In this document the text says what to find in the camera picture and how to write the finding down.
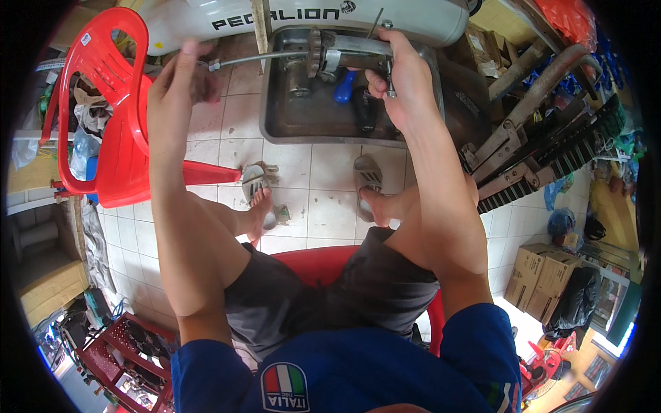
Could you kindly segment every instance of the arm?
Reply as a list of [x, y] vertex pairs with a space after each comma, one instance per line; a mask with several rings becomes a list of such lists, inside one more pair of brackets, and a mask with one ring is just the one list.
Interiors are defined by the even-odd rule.
[[211, 339], [231, 346], [224, 286], [216, 261], [196, 219], [200, 210], [186, 193], [182, 164], [192, 112], [190, 83], [198, 45], [186, 41], [176, 59], [149, 89], [149, 184], [163, 287], [172, 306], [182, 345]]
[[[379, 35], [393, 48], [392, 79], [397, 98], [385, 96], [385, 81], [372, 71], [366, 73], [369, 91], [384, 99], [390, 119], [406, 138], [420, 189], [423, 245], [440, 283], [449, 319], [470, 305], [492, 303], [486, 276], [485, 230], [466, 187], [454, 143], [436, 107], [427, 63], [402, 33], [380, 30]], [[444, 186], [442, 192], [436, 179]]]

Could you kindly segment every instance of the metal tray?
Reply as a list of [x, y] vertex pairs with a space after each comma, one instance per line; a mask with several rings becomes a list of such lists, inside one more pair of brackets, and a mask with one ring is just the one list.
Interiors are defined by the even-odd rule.
[[[271, 35], [269, 52], [280, 50], [307, 49], [307, 35], [312, 26], [288, 26]], [[367, 32], [336, 26], [323, 26], [348, 36], [365, 37]], [[418, 42], [411, 42], [430, 69], [436, 103], [444, 115], [441, 81], [432, 49]], [[335, 83], [326, 83], [316, 77], [310, 79], [310, 94], [293, 98], [286, 92], [285, 59], [269, 59], [264, 70], [259, 128], [271, 143], [357, 143], [406, 148], [404, 137], [388, 118], [383, 101], [378, 102], [377, 125], [373, 132], [362, 131], [354, 121], [351, 103], [339, 104], [332, 98], [333, 91], [344, 77], [338, 76]], [[356, 76], [354, 88], [367, 85], [364, 73]]]

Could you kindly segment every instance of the gray shorts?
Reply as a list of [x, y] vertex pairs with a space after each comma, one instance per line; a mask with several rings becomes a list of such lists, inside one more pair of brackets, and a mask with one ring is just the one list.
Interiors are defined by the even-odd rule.
[[376, 326], [410, 338], [439, 285], [432, 272], [383, 244], [393, 232], [370, 228], [342, 275], [316, 288], [279, 260], [243, 244], [252, 258], [225, 289], [234, 339], [261, 361], [286, 340], [314, 330]]

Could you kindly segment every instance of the italia logo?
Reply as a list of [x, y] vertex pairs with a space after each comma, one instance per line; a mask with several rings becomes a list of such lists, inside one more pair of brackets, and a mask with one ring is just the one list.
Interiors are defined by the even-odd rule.
[[307, 379], [293, 363], [273, 363], [262, 372], [262, 407], [269, 412], [309, 412]]

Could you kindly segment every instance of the blue handle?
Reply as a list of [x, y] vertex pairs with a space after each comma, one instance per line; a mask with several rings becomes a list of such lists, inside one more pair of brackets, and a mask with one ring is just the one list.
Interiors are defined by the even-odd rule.
[[349, 101], [351, 98], [351, 93], [354, 91], [354, 88], [351, 86], [351, 84], [354, 82], [357, 73], [358, 71], [355, 70], [349, 70], [346, 73], [346, 76], [342, 82], [337, 85], [335, 91], [332, 94], [332, 98], [335, 100], [335, 102], [347, 103]]

